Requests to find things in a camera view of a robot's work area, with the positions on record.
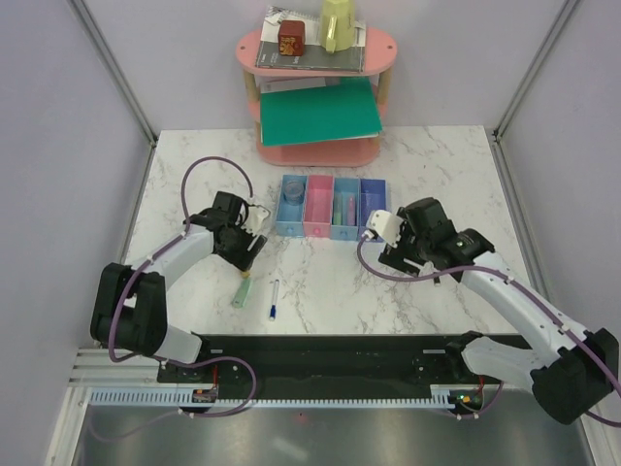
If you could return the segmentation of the blue cap pen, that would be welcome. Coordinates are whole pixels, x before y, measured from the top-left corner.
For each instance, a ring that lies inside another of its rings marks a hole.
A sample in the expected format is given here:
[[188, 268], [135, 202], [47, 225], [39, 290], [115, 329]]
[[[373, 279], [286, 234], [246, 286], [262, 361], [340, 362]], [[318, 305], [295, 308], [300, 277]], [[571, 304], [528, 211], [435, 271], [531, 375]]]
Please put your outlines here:
[[269, 321], [274, 321], [277, 316], [279, 284], [280, 284], [280, 281], [276, 279], [274, 281], [272, 301], [271, 301], [271, 307], [269, 311]]

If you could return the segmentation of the pink drawer bin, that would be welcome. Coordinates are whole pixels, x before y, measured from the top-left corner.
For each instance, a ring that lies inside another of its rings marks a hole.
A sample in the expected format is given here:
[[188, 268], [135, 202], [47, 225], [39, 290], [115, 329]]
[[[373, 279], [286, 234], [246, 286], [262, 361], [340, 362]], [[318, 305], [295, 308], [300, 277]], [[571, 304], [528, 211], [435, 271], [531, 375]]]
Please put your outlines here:
[[306, 237], [328, 238], [331, 233], [334, 178], [310, 175], [307, 180], [303, 229]]

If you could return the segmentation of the pink highlighter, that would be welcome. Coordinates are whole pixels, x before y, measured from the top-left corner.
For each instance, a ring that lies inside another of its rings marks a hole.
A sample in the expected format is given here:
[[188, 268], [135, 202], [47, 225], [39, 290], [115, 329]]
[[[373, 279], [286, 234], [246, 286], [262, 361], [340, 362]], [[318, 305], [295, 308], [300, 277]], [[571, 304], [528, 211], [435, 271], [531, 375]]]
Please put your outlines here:
[[349, 195], [346, 199], [344, 219], [347, 226], [354, 226], [356, 224], [356, 203], [353, 195]]

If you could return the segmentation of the green highlighter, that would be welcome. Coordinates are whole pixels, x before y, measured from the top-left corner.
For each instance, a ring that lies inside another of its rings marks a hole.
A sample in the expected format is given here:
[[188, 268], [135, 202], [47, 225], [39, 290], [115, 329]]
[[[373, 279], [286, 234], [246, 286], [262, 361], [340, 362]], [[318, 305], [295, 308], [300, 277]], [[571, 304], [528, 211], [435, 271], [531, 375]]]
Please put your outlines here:
[[231, 305], [234, 309], [242, 309], [245, 306], [247, 297], [251, 290], [251, 286], [252, 286], [251, 277], [242, 279], [242, 282], [240, 283], [240, 286], [238, 287], [231, 302]]
[[343, 196], [340, 192], [334, 194], [333, 224], [335, 226], [343, 225]]

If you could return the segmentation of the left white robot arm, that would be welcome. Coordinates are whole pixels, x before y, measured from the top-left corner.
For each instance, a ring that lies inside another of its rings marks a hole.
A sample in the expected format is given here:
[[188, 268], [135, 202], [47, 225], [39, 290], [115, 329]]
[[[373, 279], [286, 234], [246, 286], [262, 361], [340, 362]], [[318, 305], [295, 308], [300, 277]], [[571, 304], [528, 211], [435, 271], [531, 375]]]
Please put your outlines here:
[[173, 360], [193, 382], [212, 373], [212, 357], [193, 333], [168, 322], [167, 292], [197, 262], [216, 255], [250, 270], [267, 243], [261, 234], [270, 211], [219, 191], [213, 203], [188, 217], [183, 230], [133, 264], [110, 263], [101, 274], [90, 322], [91, 337], [110, 350]]

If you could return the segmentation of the pink two-tier shelf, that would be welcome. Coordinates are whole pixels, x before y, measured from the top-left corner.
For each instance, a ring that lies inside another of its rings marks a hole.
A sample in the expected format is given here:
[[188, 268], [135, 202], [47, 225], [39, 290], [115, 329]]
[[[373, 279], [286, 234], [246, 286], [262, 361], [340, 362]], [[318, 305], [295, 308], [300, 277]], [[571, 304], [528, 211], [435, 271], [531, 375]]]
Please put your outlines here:
[[397, 50], [388, 33], [371, 27], [360, 74], [259, 68], [256, 58], [268, 55], [261, 32], [243, 36], [236, 56], [264, 161], [299, 167], [360, 167], [373, 161]]

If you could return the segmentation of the light blue drawer bin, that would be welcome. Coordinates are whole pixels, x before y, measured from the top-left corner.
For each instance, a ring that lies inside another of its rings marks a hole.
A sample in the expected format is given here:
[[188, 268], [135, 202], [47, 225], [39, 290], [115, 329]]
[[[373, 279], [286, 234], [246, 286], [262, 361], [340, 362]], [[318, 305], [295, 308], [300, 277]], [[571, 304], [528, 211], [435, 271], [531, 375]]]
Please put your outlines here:
[[[284, 184], [288, 181], [301, 181], [305, 184], [305, 197], [301, 205], [287, 204], [283, 196]], [[305, 211], [307, 176], [302, 175], [284, 175], [281, 180], [280, 195], [278, 199], [278, 208], [276, 216], [276, 232], [282, 237], [303, 237], [303, 216]]]

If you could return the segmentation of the sky blue drawer bin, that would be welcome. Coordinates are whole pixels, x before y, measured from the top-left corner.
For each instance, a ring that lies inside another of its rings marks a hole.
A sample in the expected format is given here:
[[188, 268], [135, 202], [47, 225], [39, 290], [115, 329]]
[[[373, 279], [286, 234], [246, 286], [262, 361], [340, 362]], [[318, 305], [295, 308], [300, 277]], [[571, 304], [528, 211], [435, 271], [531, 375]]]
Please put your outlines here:
[[[335, 178], [333, 188], [333, 207], [334, 194], [340, 192], [343, 196], [343, 225], [335, 226], [333, 224], [333, 212], [331, 218], [331, 234], [330, 238], [336, 241], [356, 241], [358, 238], [358, 199], [359, 199], [360, 180], [355, 178]], [[345, 224], [345, 203], [349, 195], [355, 197], [356, 203], [356, 224], [347, 226]]]

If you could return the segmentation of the clear cup of pins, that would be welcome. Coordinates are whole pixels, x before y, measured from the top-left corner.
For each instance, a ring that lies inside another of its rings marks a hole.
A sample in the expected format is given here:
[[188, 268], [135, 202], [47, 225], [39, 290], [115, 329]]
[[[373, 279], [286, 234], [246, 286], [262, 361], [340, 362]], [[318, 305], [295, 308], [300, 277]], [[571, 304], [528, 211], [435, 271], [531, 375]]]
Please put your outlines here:
[[301, 181], [288, 181], [283, 187], [283, 196], [287, 204], [301, 205], [305, 197], [305, 184]]

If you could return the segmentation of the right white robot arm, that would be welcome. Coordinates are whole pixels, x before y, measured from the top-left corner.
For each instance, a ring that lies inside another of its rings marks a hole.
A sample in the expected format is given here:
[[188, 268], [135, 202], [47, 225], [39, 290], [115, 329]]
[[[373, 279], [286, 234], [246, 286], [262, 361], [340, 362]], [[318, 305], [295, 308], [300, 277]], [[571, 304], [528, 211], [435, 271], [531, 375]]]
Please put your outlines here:
[[620, 391], [619, 343], [606, 329], [596, 332], [568, 317], [521, 281], [494, 245], [473, 228], [455, 228], [435, 198], [392, 214], [375, 210], [367, 239], [385, 247], [378, 260], [399, 271], [397, 281], [417, 283], [421, 266], [429, 279], [449, 276], [490, 304], [526, 341], [527, 349], [467, 333], [444, 358], [445, 373], [462, 383], [488, 376], [530, 392], [553, 419], [571, 424], [610, 393]]

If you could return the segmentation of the purple drawer bin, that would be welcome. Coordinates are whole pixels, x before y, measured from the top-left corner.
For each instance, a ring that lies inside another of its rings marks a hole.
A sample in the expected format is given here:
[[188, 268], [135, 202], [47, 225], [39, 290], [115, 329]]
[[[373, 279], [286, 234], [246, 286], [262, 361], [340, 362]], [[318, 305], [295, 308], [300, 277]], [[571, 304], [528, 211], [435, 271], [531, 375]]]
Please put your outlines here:
[[361, 179], [358, 199], [358, 238], [366, 231], [371, 212], [387, 209], [387, 184], [385, 180]]

